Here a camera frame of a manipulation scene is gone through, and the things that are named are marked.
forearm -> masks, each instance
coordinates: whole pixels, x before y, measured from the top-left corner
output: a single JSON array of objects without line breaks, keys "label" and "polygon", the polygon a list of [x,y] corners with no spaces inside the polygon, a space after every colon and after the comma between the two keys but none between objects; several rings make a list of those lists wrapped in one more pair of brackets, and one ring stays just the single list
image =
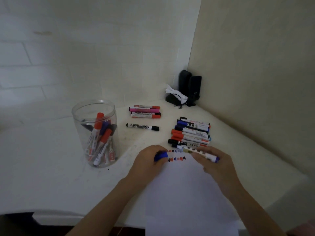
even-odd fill
[{"label": "forearm", "polygon": [[67,236],[106,236],[137,189],[122,179],[116,187],[97,204]]},{"label": "forearm", "polygon": [[234,191],[228,199],[251,236],[286,235],[243,187]]}]

white desk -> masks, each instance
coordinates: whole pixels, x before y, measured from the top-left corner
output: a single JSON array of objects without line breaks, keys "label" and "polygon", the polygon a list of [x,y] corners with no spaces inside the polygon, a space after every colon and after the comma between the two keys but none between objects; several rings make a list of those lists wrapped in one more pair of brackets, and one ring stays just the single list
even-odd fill
[{"label": "white desk", "polygon": [[[127,175],[141,149],[152,144],[170,149],[167,140],[180,116],[211,123],[211,144],[233,157],[242,184],[264,208],[279,205],[285,194],[307,181],[298,170],[197,106],[152,104],[161,106],[161,119],[132,119],[127,107],[117,109],[121,157],[102,169],[86,163],[72,118],[1,132],[0,214],[34,211],[41,224],[75,225]],[[131,122],[160,126],[160,131],[127,128]],[[117,224],[144,228],[145,202],[144,194],[133,198]]]}]

hand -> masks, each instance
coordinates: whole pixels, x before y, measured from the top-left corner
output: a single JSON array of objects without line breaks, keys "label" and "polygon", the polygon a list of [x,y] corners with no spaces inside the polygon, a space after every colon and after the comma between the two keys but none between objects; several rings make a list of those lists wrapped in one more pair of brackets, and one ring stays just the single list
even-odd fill
[{"label": "hand", "polygon": [[154,156],[158,151],[166,151],[166,149],[160,145],[152,145],[140,151],[126,176],[138,190],[146,187],[160,173],[163,164],[167,162],[167,158],[154,162]]},{"label": "hand", "polygon": [[192,157],[203,166],[204,172],[210,174],[218,183],[218,186],[226,198],[229,198],[235,190],[242,189],[242,184],[238,179],[230,155],[214,147],[197,147],[196,149],[220,158],[217,163],[214,163],[198,153],[191,154]]}]

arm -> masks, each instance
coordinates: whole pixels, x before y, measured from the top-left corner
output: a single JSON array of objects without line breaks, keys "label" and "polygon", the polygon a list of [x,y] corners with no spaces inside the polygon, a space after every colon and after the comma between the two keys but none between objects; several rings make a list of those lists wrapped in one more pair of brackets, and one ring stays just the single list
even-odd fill
[{"label": "arm", "polygon": [[166,158],[154,163],[158,151],[166,150],[162,146],[149,146],[137,155],[128,175],[120,180],[116,187],[97,204],[67,236],[104,236],[108,235],[129,200],[143,190],[162,166]]},{"label": "arm", "polygon": [[231,156],[214,147],[199,147],[197,150],[208,152],[220,158],[219,162],[213,163],[200,154],[192,153],[193,158],[203,166],[206,173],[213,177],[222,193],[233,204],[251,236],[286,235],[243,188]]}]

plastic container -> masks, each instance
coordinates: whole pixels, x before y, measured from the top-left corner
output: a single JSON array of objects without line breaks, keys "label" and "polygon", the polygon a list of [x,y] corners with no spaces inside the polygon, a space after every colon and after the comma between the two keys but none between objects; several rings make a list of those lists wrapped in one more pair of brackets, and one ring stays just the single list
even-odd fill
[{"label": "plastic container", "polygon": [[108,167],[119,158],[115,105],[108,100],[86,100],[72,108],[85,158],[90,166]]}]

